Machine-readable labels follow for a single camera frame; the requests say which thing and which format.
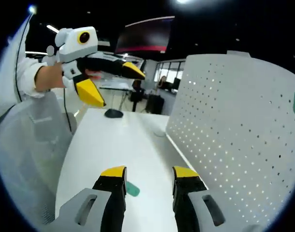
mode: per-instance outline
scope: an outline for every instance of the human hand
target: human hand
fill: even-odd
[[[100,71],[85,70],[90,79],[100,79]],[[62,63],[41,67],[35,76],[36,91],[44,92],[52,88],[65,88],[62,82]]]

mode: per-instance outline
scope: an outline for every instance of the white sleeve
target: white sleeve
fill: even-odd
[[[39,63],[37,59],[23,58],[17,64],[17,85],[21,96],[29,95],[34,98],[41,98],[45,92],[37,92],[35,85],[35,75],[42,66],[47,63]]]

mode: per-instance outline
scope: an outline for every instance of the black ceiling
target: black ceiling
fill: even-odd
[[[252,57],[278,64],[295,73],[295,1],[290,0],[177,0],[105,1],[70,5],[36,4],[26,49],[46,51],[55,34],[47,24],[60,28],[94,26],[100,39],[114,52],[125,25],[174,15],[165,54],[131,55],[154,60],[185,58],[190,54],[249,52]]]

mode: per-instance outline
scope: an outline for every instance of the monitor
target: monitor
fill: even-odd
[[[180,85],[180,79],[178,79],[178,78],[175,78],[175,80],[174,80],[174,82],[173,82],[173,84],[172,84],[172,88],[174,88],[174,89],[178,89],[178,87],[179,87],[179,85]]]
[[[174,16],[148,19],[127,25],[118,38],[116,53],[165,52]]]
[[[167,90],[171,91],[171,89],[172,89],[172,83],[170,83],[170,82],[164,82],[160,88],[161,89],[167,89]]]

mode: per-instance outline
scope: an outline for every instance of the ceiling light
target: ceiling light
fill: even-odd
[[[26,51],[25,54],[47,55],[46,52],[28,52],[28,51]]]
[[[28,7],[28,11],[29,11],[29,13],[35,15],[37,13],[37,8],[34,5],[30,5]]]
[[[187,3],[187,2],[189,2],[190,0],[177,0],[179,3],[182,3],[182,4],[184,4],[184,3]]]
[[[48,29],[54,31],[55,33],[59,33],[59,30],[56,29],[55,27],[51,26],[51,25],[47,25],[46,27],[47,27]]]
[[[98,46],[110,46],[110,42],[109,41],[98,41]]]

